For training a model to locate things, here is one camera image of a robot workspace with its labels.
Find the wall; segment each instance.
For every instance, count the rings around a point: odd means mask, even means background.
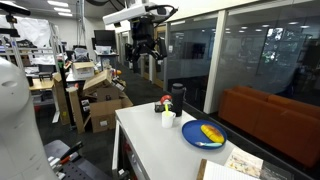
[[[49,16],[30,16],[35,19],[46,19],[59,27],[59,36],[61,41],[68,43],[68,48],[72,49],[77,44],[77,22],[72,18],[60,18]]]
[[[31,16],[30,18],[46,19],[59,27],[59,36],[62,41],[68,43],[69,49],[73,48],[73,45],[77,45],[77,21],[73,18],[59,18],[49,16]],[[91,59],[96,58],[92,47],[91,38],[94,37],[94,30],[104,30],[105,26],[102,18],[84,18],[84,24],[86,29],[86,39],[81,36],[80,45],[86,45],[89,57]]]
[[[89,17],[84,18],[84,24],[86,28],[86,44],[89,52],[89,57],[95,60],[96,55],[93,51],[91,38],[94,37],[94,30],[104,30],[105,25],[103,23],[102,18],[89,18]]]

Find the cardboard box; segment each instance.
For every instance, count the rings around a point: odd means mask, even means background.
[[[116,127],[115,110],[133,106],[129,98],[90,103],[93,132]]]
[[[126,95],[126,93],[120,92],[119,98],[120,98],[120,99],[123,99],[123,98],[129,98],[129,97]]]
[[[61,75],[59,73],[56,73],[53,75],[53,93],[57,98],[56,101],[59,106],[61,124],[62,125],[70,124],[67,100],[64,93]]]
[[[116,87],[98,88],[97,89],[97,101],[110,101],[119,99],[119,89]]]
[[[79,103],[78,91],[69,92],[69,99],[72,107],[73,117],[76,122],[78,133],[85,132],[84,122],[81,112],[81,107]]]
[[[88,79],[94,76],[93,62],[80,62],[72,64],[74,79]]]
[[[104,88],[111,85],[111,75],[109,70],[100,72],[99,74],[87,79],[83,86],[83,93],[90,95],[98,88]]]

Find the white cup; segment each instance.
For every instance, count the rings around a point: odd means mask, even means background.
[[[173,119],[176,117],[176,113],[171,111],[162,112],[162,127],[171,128],[173,124]]]

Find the computer monitor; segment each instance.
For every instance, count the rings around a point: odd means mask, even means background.
[[[116,49],[115,31],[94,30],[94,36],[97,46],[111,46],[112,49]]]
[[[39,64],[39,72],[57,72],[55,65],[43,65]]]
[[[72,54],[74,53],[74,51],[66,51],[66,53],[67,53],[68,60],[72,60]]]

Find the desk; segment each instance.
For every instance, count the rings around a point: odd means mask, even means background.
[[[100,61],[101,63],[101,71],[103,71],[103,57],[107,57],[107,58],[111,58],[113,59],[114,62],[114,69],[117,69],[117,57],[119,56],[119,54],[102,54],[99,53],[97,50],[94,50],[95,54],[96,54],[96,61]]]
[[[29,87],[30,91],[52,89],[53,87],[53,81],[49,79],[45,79],[44,81],[40,81],[40,79],[32,79],[32,81],[33,86]]]
[[[183,111],[182,116],[175,119],[173,128],[162,128],[161,113],[154,112],[153,103],[116,110],[116,119],[116,133],[120,129],[127,139],[144,176],[140,179],[194,180],[197,179],[201,159],[224,165],[236,147],[229,141],[216,150],[192,146],[184,139],[181,128],[195,118]]]
[[[29,90],[30,91],[40,91],[40,90],[46,90],[49,89],[52,91],[52,96],[53,96],[53,100],[47,100],[44,102],[40,102],[40,103],[34,103],[35,106],[39,105],[48,105],[48,104],[53,104],[56,107],[56,112],[54,114],[52,123],[56,123],[59,120],[59,106],[58,106],[58,102],[57,102],[57,98],[55,96],[55,93],[53,92],[53,81],[49,80],[49,79],[44,79],[43,81],[40,81],[40,79],[32,79],[33,81],[33,86],[29,86]]]

